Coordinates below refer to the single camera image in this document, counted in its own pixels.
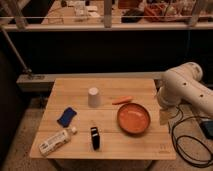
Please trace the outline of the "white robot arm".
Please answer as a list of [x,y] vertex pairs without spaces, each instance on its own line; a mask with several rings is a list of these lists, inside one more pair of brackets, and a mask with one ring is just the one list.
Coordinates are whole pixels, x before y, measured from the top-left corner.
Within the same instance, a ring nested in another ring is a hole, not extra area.
[[166,70],[157,93],[159,105],[167,109],[185,100],[213,117],[213,90],[200,83],[202,76],[202,68],[195,62]]

